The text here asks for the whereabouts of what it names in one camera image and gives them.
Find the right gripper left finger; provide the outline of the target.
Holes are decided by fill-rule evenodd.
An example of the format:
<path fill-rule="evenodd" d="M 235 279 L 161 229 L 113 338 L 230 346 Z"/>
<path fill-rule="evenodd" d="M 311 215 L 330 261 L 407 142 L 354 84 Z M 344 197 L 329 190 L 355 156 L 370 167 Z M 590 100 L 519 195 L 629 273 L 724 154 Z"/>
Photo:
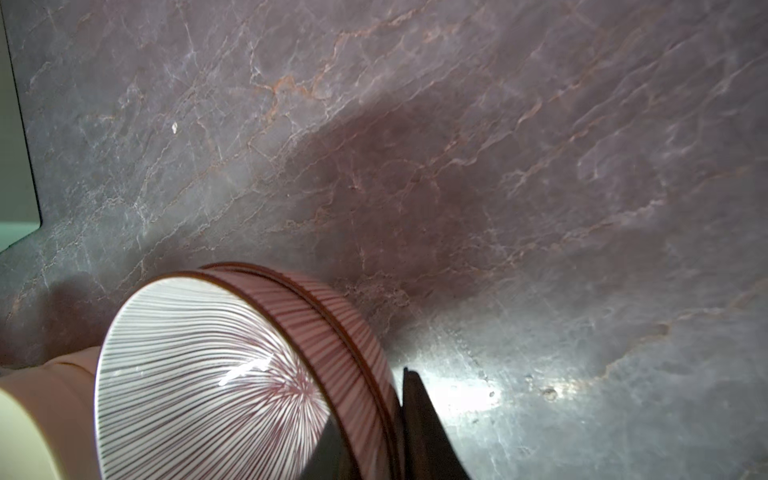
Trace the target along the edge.
<path fill-rule="evenodd" d="M 300 479 L 359 479 L 360 475 L 353 460 L 335 417 L 330 415 Z"/>

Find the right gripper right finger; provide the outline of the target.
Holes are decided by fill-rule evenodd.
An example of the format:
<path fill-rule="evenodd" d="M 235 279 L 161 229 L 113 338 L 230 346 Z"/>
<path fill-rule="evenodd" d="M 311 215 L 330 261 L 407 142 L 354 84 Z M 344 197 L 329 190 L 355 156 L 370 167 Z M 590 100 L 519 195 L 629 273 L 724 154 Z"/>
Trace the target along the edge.
<path fill-rule="evenodd" d="M 459 461 L 416 371 L 403 370 L 402 395 L 406 478 L 468 480 L 469 475 Z"/>

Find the purple striped bowl front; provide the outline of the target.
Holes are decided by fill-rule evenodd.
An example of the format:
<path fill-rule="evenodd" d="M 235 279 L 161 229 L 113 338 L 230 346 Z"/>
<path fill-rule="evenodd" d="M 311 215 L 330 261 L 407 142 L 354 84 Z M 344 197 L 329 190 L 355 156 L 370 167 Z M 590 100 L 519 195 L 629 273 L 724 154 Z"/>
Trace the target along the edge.
<path fill-rule="evenodd" d="M 105 479 L 298 479 L 334 416 L 277 326 L 204 269 L 122 304 L 94 413 Z"/>

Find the purple striped bowl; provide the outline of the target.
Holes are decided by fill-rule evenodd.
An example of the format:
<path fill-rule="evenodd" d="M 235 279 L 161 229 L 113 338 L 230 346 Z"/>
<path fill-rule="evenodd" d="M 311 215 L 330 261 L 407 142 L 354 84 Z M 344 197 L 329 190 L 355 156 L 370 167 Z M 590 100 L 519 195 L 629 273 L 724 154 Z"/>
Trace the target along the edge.
<path fill-rule="evenodd" d="M 243 262 L 204 266 L 248 297 L 295 347 L 329 401 L 363 479 L 402 479 L 400 404 L 368 322 L 346 298 L 302 274 Z"/>
<path fill-rule="evenodd" d="M 204 269 L 122 304 L 94 413 L 105 479 L 298 479 L 334 416 L 277 326 Z"/>

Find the cream bowl front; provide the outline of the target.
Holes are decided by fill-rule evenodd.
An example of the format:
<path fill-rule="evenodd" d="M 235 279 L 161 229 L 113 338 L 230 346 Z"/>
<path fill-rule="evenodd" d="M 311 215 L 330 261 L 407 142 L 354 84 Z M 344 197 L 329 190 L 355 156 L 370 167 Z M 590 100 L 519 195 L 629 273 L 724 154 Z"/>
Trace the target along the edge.
<path fill-rule="evenodd" d="M 100 348 L 1 370 L 1 477 L 99 479 L 94 387 Z"/>

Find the mint green file organizer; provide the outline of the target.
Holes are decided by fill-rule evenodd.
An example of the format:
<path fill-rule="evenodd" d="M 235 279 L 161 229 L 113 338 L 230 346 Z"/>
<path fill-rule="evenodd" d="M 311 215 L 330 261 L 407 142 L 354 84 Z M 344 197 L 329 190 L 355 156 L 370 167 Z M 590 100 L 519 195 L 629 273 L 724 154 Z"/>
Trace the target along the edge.
<path fill-rule="evenodd" d="M 1 16 L 1 251 L 41 226 L 18 88 Z"/>

